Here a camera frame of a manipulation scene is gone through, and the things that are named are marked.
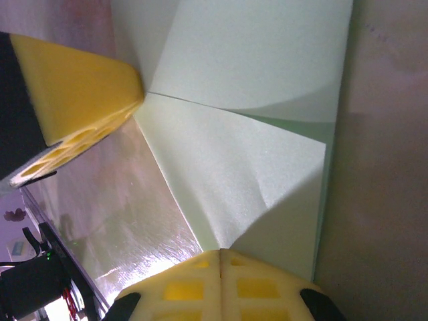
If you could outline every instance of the yellow foam piece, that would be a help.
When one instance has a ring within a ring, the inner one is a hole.
[[[62,142],[13,177],[16,186],[62,166],[116,130],[144,94],[138,72],[124,62],[10,37],[44,140],[48,146]]]
[[[120,293],[141,299],[130,321],[312,321],[300,290],[320,288],[236,251],[205,252]]]

